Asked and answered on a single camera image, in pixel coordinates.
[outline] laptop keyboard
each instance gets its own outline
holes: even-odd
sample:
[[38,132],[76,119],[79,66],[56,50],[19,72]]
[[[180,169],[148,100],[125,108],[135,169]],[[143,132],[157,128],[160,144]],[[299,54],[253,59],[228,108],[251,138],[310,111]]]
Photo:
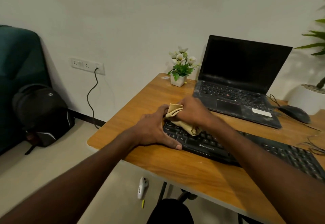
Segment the laptop keyboard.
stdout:
[[[185,151],[222,163],[240,166],[237,160],[208,132],[202,131],[197,136],[191,136],[183,128],[170,121],[166,121],[163,129],[167,135],[179,141]],[[325,171],[311,152],[249,133],[238,132],[303,173],[325,182]]]
[[222,96],[226,99],[237,101],[251,108],[256,108],[265,111],[269,110],[261,95],[245,92],[232,87],[221,86],[209,82],[202,82],[200,92],[208,95]]

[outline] laptop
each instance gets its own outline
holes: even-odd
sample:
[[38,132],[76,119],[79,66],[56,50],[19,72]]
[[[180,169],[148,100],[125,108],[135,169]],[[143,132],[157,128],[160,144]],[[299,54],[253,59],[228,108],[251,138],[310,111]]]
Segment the laptop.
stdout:
[[279,129],[266,93],[291,50],[210,35],[193,96],[209,110]]

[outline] computer mouse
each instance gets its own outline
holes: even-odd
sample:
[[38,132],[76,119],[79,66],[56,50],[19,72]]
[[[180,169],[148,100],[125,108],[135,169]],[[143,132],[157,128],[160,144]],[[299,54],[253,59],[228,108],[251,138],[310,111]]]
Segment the computer mouse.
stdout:
[[307,115],[305,111],[298,107],[290,106],[290,105],[282,105],[280,107],[277,107],[278,110],[285,113],[286,115],[290,116],[291,118],[294,118],[295,120],[298,120],[302,123],[309,124],[310,123],[310,117]]

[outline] cloth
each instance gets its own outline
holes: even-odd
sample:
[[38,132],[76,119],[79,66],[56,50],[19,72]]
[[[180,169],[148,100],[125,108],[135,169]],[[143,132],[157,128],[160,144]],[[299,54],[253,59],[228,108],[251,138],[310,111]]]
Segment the cloth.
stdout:
[[187,131],[190,135],[196,136],[199,135],[200,132],[202,131],[201,128],[186,124],[183,121],[173,121],[171,120],[172,117],[177,115],[179,111],[181,111],[184,108],[183,105],[180,104],[170,104],[169,109],[166,114],[166,119],[170,120],[172,123],[174,123],[177,126],[181,126],[185,131]]
[[180,201],[171,198],[161,200],[152,211],[147,224],[194,224],[191,212]]

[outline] black backpack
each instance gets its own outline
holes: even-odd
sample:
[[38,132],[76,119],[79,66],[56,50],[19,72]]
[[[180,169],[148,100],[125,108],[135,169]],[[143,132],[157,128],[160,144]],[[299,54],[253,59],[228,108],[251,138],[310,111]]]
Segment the black backpack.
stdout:
[[74,126],[74,117],[67,104],[52,88],[43,84],[28,84],[12,99],[13,110],[33,146],[47,147]]

